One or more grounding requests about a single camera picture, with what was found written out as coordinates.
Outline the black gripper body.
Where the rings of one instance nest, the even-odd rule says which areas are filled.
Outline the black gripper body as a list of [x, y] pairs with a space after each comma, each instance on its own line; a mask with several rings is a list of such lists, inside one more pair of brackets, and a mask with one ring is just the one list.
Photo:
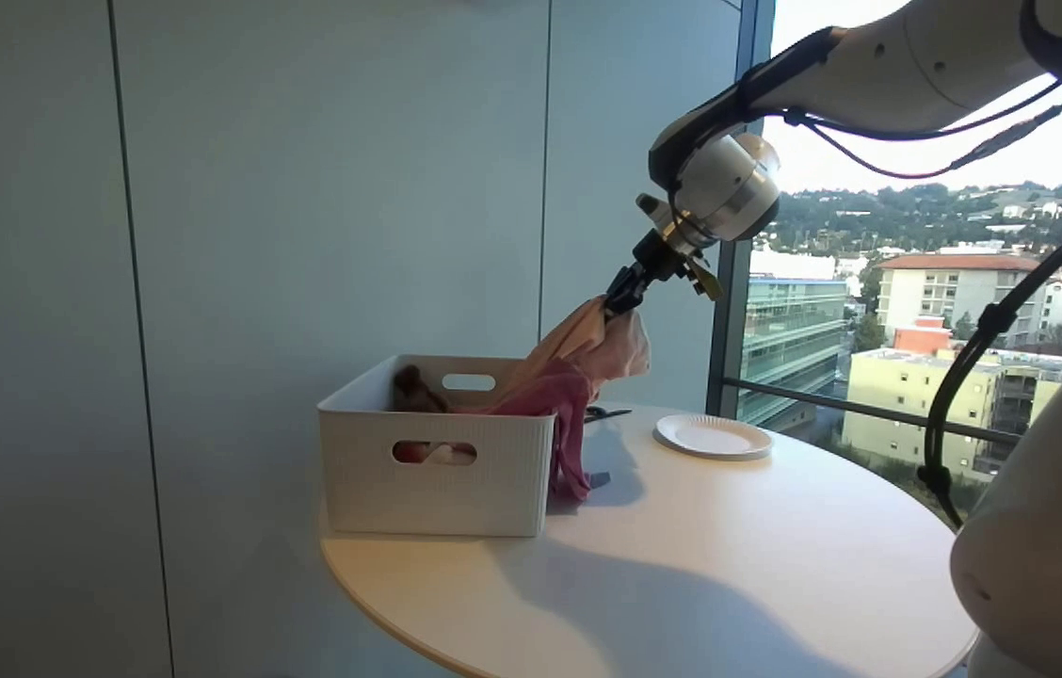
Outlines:
[[626, 317], [634, 313], [652, 284], [665, 284], [669, 274], [682, 270], [682, 258], [655, 233], [648, 229], [635, 245], [634, 245], [634, 265], [623, 269], [608, 295], [604, 295], [604, 313], [608, 317]]

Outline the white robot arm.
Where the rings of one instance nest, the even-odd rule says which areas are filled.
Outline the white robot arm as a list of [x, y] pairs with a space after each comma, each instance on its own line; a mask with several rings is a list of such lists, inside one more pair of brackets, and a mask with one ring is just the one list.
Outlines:
[[[652, 229], [604, 310], [623, 317], [655, 278], [697, 278], [707, 245], [770, 225], [775, 185], [738, 145], [742, 125], [780, 112], [914, 141], [1038, 72], [1062, 78], [1062, 0], [906, 0], [795, 40], [659, 131], [639, 199]], [[979, 624], [979, 672], [1062, 678], [1062, 389], [962, 526], [948, 574]]]

